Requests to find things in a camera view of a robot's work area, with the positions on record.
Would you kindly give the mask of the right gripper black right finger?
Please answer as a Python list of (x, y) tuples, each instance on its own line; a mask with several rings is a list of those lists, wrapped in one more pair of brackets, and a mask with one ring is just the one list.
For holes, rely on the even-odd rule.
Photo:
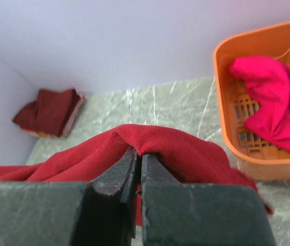
[(248, 186), (177, 181), (142, 158), (144, 245), (275, 245), (266, 210)]

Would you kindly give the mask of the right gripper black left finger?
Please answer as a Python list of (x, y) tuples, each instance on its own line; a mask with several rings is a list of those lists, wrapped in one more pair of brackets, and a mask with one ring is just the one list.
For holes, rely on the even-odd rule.
[(131, 245), (138, 155), (91, 182), (0, 182), (0, 245)]

